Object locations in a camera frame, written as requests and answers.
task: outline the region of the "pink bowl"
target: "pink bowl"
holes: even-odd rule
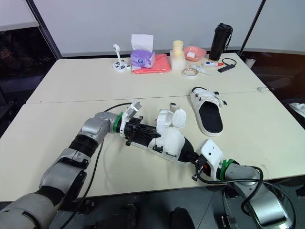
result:
[[[187,46],[183,49],[183,52],[184,52],[185,58],[190,61],[199,61],[201,58],[203,58],[206,55],[206,50],[196,47],[196,46]],[[194,52],[196,54],[196,57],[195,58],[188,57],[187,56],[188,52]]]

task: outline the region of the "white wall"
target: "white wall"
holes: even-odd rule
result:
[[[230,46],[241,47],[260,0],[34,0],[62,56],[130,51],[131,34],[153,34],[154,50],[173,40],[211,47],[220,22],[233,27]]]
[[[39,26],[24,0],[0,0],[0,31]]]
[[[245,51],[305,54],[305,0],[268,0]]]

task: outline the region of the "black tumbler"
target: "black tumbler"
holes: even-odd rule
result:
[[[218,61],[221,54],[224,51],[224,46],[227,43],[230,35],[233,32],[233,28],[229,25],[225,25],[220,23],[215,29],[215,35],[211,47],[211,52],[209,55],[209,59],[211,61]]]

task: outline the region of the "slipper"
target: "slipper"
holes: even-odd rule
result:
[[[219,109],[227,105],[215,95],[218,92],[210,92],[202,87],[195,87],[191,91],[192,106],[196,114],[197,123],[201,131],[208,136],[219,136],[223,130],[223,122]]]

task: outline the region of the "pink towel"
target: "pink towel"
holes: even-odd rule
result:
[[[133,70],[133,74],[142,73],[165,73],[171,69],[166,54],[156,54],[156,61],[152,68],[144,68]]]

